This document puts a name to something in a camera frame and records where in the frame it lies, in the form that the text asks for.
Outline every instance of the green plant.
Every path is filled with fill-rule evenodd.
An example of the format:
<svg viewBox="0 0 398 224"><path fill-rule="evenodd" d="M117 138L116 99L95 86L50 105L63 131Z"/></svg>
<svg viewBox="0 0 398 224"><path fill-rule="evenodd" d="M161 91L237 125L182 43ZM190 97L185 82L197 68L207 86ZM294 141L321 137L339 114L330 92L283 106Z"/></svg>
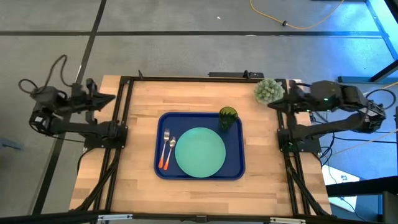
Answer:
<svg viewBox="0 0 398 224"><path fill-rule="evenodd" d="M254 96L260 103L271 103L283 97L285 90L282 88L281 82L274 79L265 78L259 82L254 89Z"/></svg>

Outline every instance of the floor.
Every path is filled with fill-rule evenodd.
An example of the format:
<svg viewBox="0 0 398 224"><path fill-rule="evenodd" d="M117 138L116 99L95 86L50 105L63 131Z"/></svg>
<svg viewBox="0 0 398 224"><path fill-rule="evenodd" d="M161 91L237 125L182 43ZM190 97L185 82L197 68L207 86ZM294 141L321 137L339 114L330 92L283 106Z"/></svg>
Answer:
<svg viewBox="0 0 398 224"><path fill-rule="evenodd" d="M101 0L0 0L0 31L91 31ZM307 26L319 21L337 2L254 0L254 5L290 24ZM383 12L382 1L371 1ZM392 16L380 20L398 49L398 30ZM148 30L293 30L266 19L249 7L248 0L113 0L106 7L99 31ZM311 31L377 31L363 2L345 2L334 15ZM0 217L30 213L44 167L52 152L52 138L29 128L34 102L17 88L21 78L43 83L50 65L61 54L69 56L65 79L73 82L79 71L88 36L0 36L0 136L25 145L24 150L0 149ZM371 76L393 62L381 37L314 36L107 36L96 37L84 78L101 82L103 75L206 76L208 72L263 72L272 78L299 78L304 82L336 80L340 75ZM55 73L51 85L62 88ZM362 91L379 85L358 85ZM383 93L374 96L389 103ZM382 131L395 129L394 107L387 111ZM328 114L341 119L343 112ZM74 116L74 121L83 121ZM376 138L352 132L344 138ZM68 138L79 139L76 135ZM322 138L327 145L329 136ZM395 141L394 136L385 138ZM358 144L337 141L334 150ZM44 213L68 210L82 145L66 142L47 196ZM397 175L395 144L368 144L336 156L330 165L364 179ZM371 216L374 199L359 198L357 211Z"/></svg>

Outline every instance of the orange handle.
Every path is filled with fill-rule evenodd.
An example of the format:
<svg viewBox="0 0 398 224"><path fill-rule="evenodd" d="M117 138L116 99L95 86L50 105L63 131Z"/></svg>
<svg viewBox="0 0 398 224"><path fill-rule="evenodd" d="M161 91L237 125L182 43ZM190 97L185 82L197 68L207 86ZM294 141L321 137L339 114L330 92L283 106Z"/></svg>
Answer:
<svg viewBox="0 0 398 224"><path fill-rule="evenodd" d="M164 157L164 148L166 147L166 142L163 145L163 151L162 151L162 156L160 157L159 160L159 165L157 165L157 167L159 167L160 169L163 167L163 157Z"/></svg>
<svg viewBox="0 0 398 224"><path fill-rule="evenodd" d="M169 155L167 156L166 164L164 165L164 170L167 170L169 168L169 159L170 159L170 154L172 153L172 149L173 148L170 148Z"/></svg>

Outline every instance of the cable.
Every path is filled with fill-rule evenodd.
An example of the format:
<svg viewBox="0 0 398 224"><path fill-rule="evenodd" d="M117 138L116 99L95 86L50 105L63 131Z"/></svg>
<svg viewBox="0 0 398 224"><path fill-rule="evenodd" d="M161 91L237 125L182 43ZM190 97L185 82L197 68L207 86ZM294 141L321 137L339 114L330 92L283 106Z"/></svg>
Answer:
<svg viewBox="0 0 398 224"><path fill-rule="evenodd" d="M375 131L375 133L390 133L389 131Z"/></svg>
<svg viewBox="0 0 398 224"><path fill-rule="evenodd" d="M376 140L379 140L379 139L382 139L382 138L384 138L384 137L386 137L386 136L389 136L390 134L394 134L394 133L397 132L397 131L398 131L398 128L395 129L395 130L393 130L393 131L391 131L391 132L389 132L388 134L384 134L384 135L382 135L382 136L380 136L380 137L378 137L378 138L376 138L376 139L372 139L372 140L369 140L369 141L367 141L367 142L364 142L364 143L361 143L361 144L358 144L358 145L355 145L355 146L348 147L348 148L346 148L346 149L341 150L340 152L334 153L333 155L342 153L342 152L347 151L347 150L350 150L350 149L354 149L354 148L359 147L359 146L363 146L363 145L365 145L365 144L369 144L370 142L374 142L374 141L376 141Z"/></svg>
<svg viewBox="0 0 398 224"><path fill-rule="evenodd" d="M68 57L66 55L62 55L61 57L64 57L64 60L62 62L62 66L61 66L61 70L60 70L60 77L61 77L61 81L62 83L67 86L67 87L72 87L72 84L67 84L65 82L65 80L63 79L63 69L65 68L65 65L67 64L68 61Z"/></svg>
<svg viewBox="0 0 398 224"><path fill-rule="evenodd" d="M340 140L344 140L344 141L369 141L368 139L346 139L346 138L340 138L340 137L334 137L336 139L340 139ZM377 142L377 143L393 143L393 144L397 144L398 142L393 142L393 141L373 141L373 142Z"/></svg>
<svg viewBox="0 0 398 224"><path fill-rule="evenodd" d="M29 82L29 83L32 84L35 88L34 88L32 91L27 91L27 90L23 89L23 87L22 87L22 82ZM27 79L27 78L23 78L23 79L19 80L19 82L18 82L18 87L19 87L19 89L20 89L21 91L23 91L24 93L28 93L28 94L31 94L31 93L33 93L33 91L35 91L35 90L38 89L37 85L36 85L32 80Z"/></svg>
<svg viewBox="0 0 398 224"><path fill-rule="evenodd" d="M91 152L91 150L88 150L87 149L87 151L85 151L80 157L79 157L79 160L78 160L78 162L77 162L77 173L79 174L79 170L80 170L80 162L81 162L81 159L83 158L83 156L85 156L85 154L87 154L87 152Z"/></svg>
<svg viewBox="0 0 398 224"><path fill-rule="evenodd" d="M34 94L42 93L42 92L45 90L45 87L47 87L47 85L49 84L49 81L50 81L50 79L51 79L51 76L52 76L52 72L53 72L53 70L54 70L54 67L58 64L58 62L59 62L62 58L67 58L67 56L66 56L66 55L61 55L61 56L59 56L59 58L57 58L57 59L55 60L55 62L51 65L49 75L47 76L47 79L45 80L45 83L44 83L43 88L42 88L40 91L37 91L37 89L36 89L36 91L35 91Z"/></svg>
<svg viewBox="0 0 398 224"><path fill-rule="evenodd" d="M390 94L392 95L392 98L393 98L392 103L391 103L388 107L384 108L385 110L391 108L392 106L394 106L394 104L395 104L396 101L397 101L397 96L396 96L395 93L393 93L391 90L386 90L386 89L373 90L373 91L371 91L370 93L366 94L366 96L365 96L366 99L367 99L372 93L375 93L375 92L377 92L377 91L386 91L386 92L388 92L388 93L390 93Z"/></svg>
<svg viewBox="0 0 398 224"><path fill-rule="evenodd" d="M329 159L331 158L331 155L333 155L333 150L331 149L331 147L329 147L329 151L330 151L330 155L328 156L328 158L326 159L326 161L322 164L322 167L323 167L326 163L329 163Z"/></svg>
<svg viewBox="0 0 398 224"><path fill-rule="evenodd" d="M394 82L393 84L386 85L386 86L380 88L379 90L385 90L385 89L390 88L390 87L392 87L392 86L394 86L396 84L398 84L398 82Z"/></svg>
<svg viewBox="0 0 398 224"><path fill-rule="evenodd" d="M265 16L265 17L267 17L267 18L270 18L270 19L272 19L272 20L274 20L274 21L277 21L277 22L279 22L280 24L282 24L283 26L288 26L288 27L291 27L291 28L294 28L294 29L310 29L310 28L312 28L312 27L315 27L315 26L321 24L321 23L324 22L327 18L329 18L329 17L342 5L342 3L344 2L344 0L341 0L341 2L339 3L339 5L338 5L337 7L335 7L335 9L332 10L332 11L331 11L327 16L325 16L321 21L317 22L316 24L313 24L313 25L310 25L310 26L306 26L306 27L297 27L297 26L293 26L293 25L288 24L287 21L280 21L280 20L276 19L275 17L272 17L272 16L270 16L270 15L268 15L268 14L265 14L265 13L260 12L260 11L258 11L257 9L255 9L254 6L253 6L252 0L249 0L249 2L250 2L250 7L251 7L251 9L252 9L254 12L256 12L256 13L262 15L262 16Z"/></svg>
<svg viewBox="0 0 398 224"><path fill-rule="evenodd" d="M311 87L310 84L306 84L306 83L296 83L296 85L305 86L305 87Z"/></svg>
<svg viewBox="0 0 398 224"><path fill-rule="evenodd" d="M68 87L72 87L72 85L66 84L66 83L65 83L65 80L63 79L63 69L65 68L65 65L66 65L66 63L67 63L68 57L67 57L66 55L61 55L61 56L59 56L59 58L57 58L57 59L54 61L54 63L51 65L49 75L47 76L47 79L45 80L44 86L41 88L40 91L39 91L39 88L37 87L37 85L36 85L32 80L30 80L30 79L28 79L28 78L23 78L23 79L19 80L19 82L18 82L18 87L19 87L19 89L20 89L21 91L23 91L24 93L33 94L33 95L42 93L42 92L45 90L45 87L47 87L47 85L49 84L49 81L50 81L50 79L51 79L51 76L52 76L52 72L53 72L53 70L54 70L54 67L55 67L55 66L58 64L58 62L59 62L61 59L63 59L63 58L64 58L64 60L63 60L63 62L62 62L62 66L61 66L61 69L60 69L61 81L62 81L62 83L63 83L64 85L66 85L66 86L68 86ZM32 84L35 88L34 88L32 91L27 91L27 90L23 89L23 87L22 87L22 82L29 82L29 83Z"/></svg>
<svg viewBox="0 0 398 224"><path fill-rule="evenodd" d="M84 141L79 141L79 140L74 140L74 139L58 138L58 137L55 137L55 136L48 136L48 137L55 138L55 139L61 139L61 140L65 140L65 141L84 143Z"/></svg>
<svg viewBox="0 0 398 224"><path fill-rule="evenodd" d="M33 125L32 125L32 124L30 124L30 123L29 123L29 126L30 126L30 128L32 128L32 129L33 129L35 132L37 132L37 133L39 133L39 134L42 134L42 133L40 133L40 132L39 132L39 130L35 129L35 128L33 127ZM55 138L55 139L61 139L61 140L65 140L65 141L71 141L71 142L80 142L80 143L84 143L84 141L79 141L79 140L74 140L74 139L58 138L58 137L55 137L55 136L49 136L49 135L46 135L46 136L48 136L48 137L51 137L51 138Z"/></svg>
<svg viewBox="0 0 398 224"><path fill-rule="evenodd" d="M331 175L329 161L328 161L328 171L329 171L329 176L330 176L330 177L335 181L335 183L337 184L336 179ZM339 197L339 199L342 200L342 201L344 201L345 203L347 203L347 204L353 209L355 215L356 215L359 219L361 219L362 221L365 221L365 222L366 222L365 219L361 218L361 217L356 213L355 208L354 208L350 203L348 203L343 197Z"/></svg>

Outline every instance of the plate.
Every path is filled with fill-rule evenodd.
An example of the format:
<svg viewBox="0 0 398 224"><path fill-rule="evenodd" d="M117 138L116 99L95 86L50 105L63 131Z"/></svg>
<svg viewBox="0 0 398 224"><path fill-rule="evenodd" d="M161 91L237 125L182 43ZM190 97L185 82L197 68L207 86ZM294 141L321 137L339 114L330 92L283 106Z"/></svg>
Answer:
<svg viewBox="0 0 398 224"><path fill-rule="evenodd" d="M225 161L225 145L208 128L192 128L183 133L175 147L178 166L186 174L205 178L215 174Z"/></svg>

